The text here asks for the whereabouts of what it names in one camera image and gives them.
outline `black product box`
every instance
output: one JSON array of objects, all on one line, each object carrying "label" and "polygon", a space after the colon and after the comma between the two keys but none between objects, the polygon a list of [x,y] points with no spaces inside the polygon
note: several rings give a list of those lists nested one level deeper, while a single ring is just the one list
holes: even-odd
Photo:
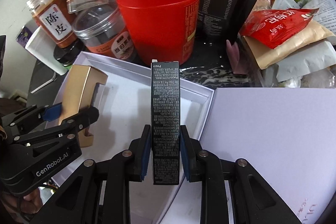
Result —
[{"label": "black product box", "polygon": [[152,62],[152,157],[157,185],[178,185],[180,170],[179,62]]}]

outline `red goji berry bag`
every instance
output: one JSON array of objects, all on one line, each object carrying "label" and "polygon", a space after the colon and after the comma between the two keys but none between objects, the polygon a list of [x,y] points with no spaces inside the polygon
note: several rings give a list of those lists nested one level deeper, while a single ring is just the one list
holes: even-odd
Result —
[{"label": "red goji berry bag", "polygon": [[254,11],[240,34],[253,37],[269,48],[276,48],[307,27],[318,9]]}]

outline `black cable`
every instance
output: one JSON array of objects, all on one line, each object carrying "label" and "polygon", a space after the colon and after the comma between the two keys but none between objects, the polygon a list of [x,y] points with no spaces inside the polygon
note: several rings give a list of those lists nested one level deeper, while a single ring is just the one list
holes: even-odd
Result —
[{"label": "black cable", "polygon": [[22,200],[23,200],[23,197],[19,197],[17,199],[17,203],[16,203],[17,212],[23,218],[23,220],[25,220],[27,223],[29,223],[33,219],[34,215],[25,214],[21,211]]},{"label": "black cable", "polygon": [[[51,189],[51,190],[58,190],[57,187],[55,186],[52,186],[52,185],[49,185],[49,184],[42,184],[40,185],[39,187],[44,187],[44,188],[48,188],[48,189]],[[2,191],[2,194],[7,194],[7,195],[11,195],[11,193],[7,192],[7,191]],[[32,220],[32,218],[34,217],[35,214],[27,214],[27,213],[24,213],[22,212],[21,210],[21,204],[22,204],[22,200],[23,200],[23,197],[20,197],[18,198],[17,200],[17,203],[16,203],[16,207],[14,207],[13,205],[11,205],[4,197],[3,195],[0,196],[0,200],[2,201],[2,203],[4,205],[6,205],[7,207],[9,207],[11,210],[13,210],[14,212],[18,213],[22,218],[23,220],[25,220],[26,222],[30,222]]]},{"label": "black cable", "polygon": [[17,200],[17,206],[20,205],[20,210],[18,210],[18,207],[14,207],[13,205],[11,205],[11,204],[6,200],[6,198],[3,197],[3,195],[1,195],[0,200],[1,200],[2,203],[3,203],[4,205],[6,205],[8,208],[10,208],[10,209],[13,210],[14,212],[18,213],[24,220],[26,220],[27,222],[30,222],[31,219],[29,218],[29,216],[31,216],[31,215],[30,215],[30,214],[26,214],[26,213],[21,212],[21,203],[22,203],[22,200],[20,201],[20,204],[18,204],[19,199]]},{"label": "black cable", "polygon": [[57,187],[55,187],[55,186],[52,186],[52,185],[49,185],[49,184],[42,184],[42,185],[41,185],[41,186],[39,186],[39,187],[44,187],[44,188],[52,189],[52,190],[55,190],[55,191],[57,191],[57,190],[58,190],[58,188],[57,188]]}]

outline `orange label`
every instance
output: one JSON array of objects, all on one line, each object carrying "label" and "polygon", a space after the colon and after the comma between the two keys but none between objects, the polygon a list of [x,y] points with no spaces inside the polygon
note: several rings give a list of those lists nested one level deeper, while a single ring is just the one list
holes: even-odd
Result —
[{"label": "orange label", "polygon": [[193,51],[199,3],[200,0],[196,0],[194,3],[185,7],[185,40],[182,56],[183,62],[189,58],[191,52]]},{"label": "orange label", "polygon": [[108,42],[96,47],[87,48],[91,52],[121,60],[129,58],[134,51],[133,41],[126,26]]}]

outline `white paper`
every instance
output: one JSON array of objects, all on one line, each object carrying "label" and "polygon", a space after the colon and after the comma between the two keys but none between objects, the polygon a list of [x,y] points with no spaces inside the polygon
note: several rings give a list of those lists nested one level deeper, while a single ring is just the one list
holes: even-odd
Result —
[{"label": "white paper", "polygon": [[336,34],[336,1],[335,0],[311,0],[303,9],[320,8],[313,17],[321,25]]},{"label": "white paper", "polygon": [[283,82],[335,65],[336,51],[325,39],[302,47],[276,64],[277,80]]},{"label": "white paper", "polygon": [[[334,89],[218,88],[201,145],[220,159],[247,159],[314,224],[336,191],[335,102]],[[161,223],[199,224],[200,189],[184,182]]]}]

